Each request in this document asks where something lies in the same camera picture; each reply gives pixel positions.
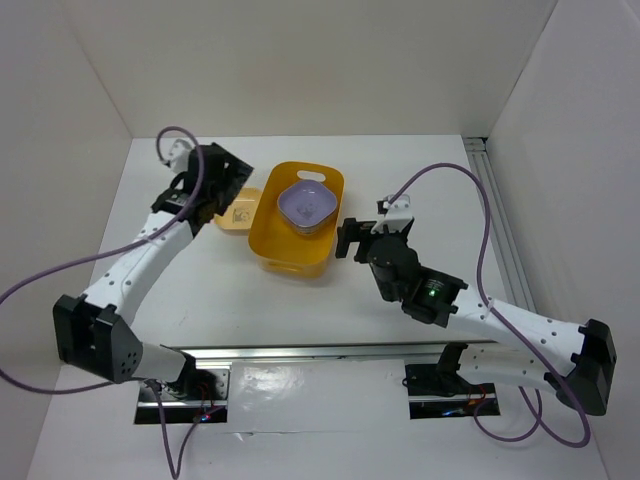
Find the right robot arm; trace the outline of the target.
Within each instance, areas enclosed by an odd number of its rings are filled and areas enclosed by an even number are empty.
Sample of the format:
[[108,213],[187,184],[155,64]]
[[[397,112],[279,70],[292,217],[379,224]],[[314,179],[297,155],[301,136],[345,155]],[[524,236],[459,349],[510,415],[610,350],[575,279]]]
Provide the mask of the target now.
[[586,414],[606,413],[617,362],[606,323],[569,323],[483,299],[463,280],[421,265],[408,245],[408,227],[377,232],[374,226],[346,219],[337,229],[337,257],[356,244],[354,259],[369,265],[383,300],[399,303],[423,324],[471,333],[507,349],[496,354],[466,343],[447,345],[436,369],[441,388],[457,392],[466,384],[503,382],[549,391],[570,406],[561,388],[566,384]]

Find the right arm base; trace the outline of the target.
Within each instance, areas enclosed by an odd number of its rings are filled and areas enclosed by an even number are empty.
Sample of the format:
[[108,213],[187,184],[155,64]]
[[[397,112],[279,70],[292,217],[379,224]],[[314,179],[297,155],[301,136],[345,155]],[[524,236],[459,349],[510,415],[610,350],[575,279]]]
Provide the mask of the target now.
[[493,384],[472,385],[458,377],[447,377],[435,364],[406,364],[402,385],[407,390],[412,420],[472,417],[478,405],[480,416],[499,416]]

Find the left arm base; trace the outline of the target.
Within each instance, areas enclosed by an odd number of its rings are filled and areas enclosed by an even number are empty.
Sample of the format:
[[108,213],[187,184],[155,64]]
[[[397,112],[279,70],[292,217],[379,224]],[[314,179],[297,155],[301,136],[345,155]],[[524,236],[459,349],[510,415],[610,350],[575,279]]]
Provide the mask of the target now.
[[[190,394],[176,394],[162,386],[160,398],[167,424],[189,424],[198,418],[204,424],[223,424],[227,422],[227,399],[231,380],[231,365],[214,365],[208,371],[215,382],[205,385],[200,382]],[[135,425],[159,425],[160,413],[152,389],[139,384],[136,404]]]

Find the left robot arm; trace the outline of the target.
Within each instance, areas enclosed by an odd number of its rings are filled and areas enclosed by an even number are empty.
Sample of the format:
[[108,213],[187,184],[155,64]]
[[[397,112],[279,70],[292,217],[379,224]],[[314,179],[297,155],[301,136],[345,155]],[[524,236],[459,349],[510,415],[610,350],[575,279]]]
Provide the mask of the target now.
[[176,399],[215,377],[179,349],[139,340],[131,326],[143,300],[204,225],[236,199],[253,169],[216,143],[183,153],[176,176],[151,206],[144,226],[112,267],[77,297],[53,307],[59,358],[120,384],[154,380]]

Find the purple plate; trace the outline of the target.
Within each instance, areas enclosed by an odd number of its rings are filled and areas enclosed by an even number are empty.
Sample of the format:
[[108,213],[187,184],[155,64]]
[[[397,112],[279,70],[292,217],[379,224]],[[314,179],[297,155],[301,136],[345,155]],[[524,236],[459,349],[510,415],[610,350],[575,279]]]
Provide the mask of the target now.
[[323,183],[300,180],[285,189],[277,199],[283,219],[299,234],[312,235],[332,220],[338,211],[338,198]]

